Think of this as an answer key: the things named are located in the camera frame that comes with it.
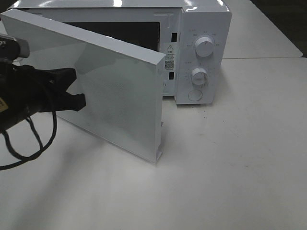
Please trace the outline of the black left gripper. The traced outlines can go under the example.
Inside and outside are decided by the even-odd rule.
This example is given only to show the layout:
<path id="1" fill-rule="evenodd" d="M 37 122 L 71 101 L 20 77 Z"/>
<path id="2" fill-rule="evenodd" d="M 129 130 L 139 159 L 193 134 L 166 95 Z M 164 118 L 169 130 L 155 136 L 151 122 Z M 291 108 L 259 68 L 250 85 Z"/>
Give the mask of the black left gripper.
<path id="1" fill-rule="evenodd" d="M 32 66 L 0 65 L 0 130 L 15 126 L 27 117 L 55 111 L 80 111 L 86 106 L 84 93 L 67 89 L 77 79 L 73 68 L 35 69 Z"/>

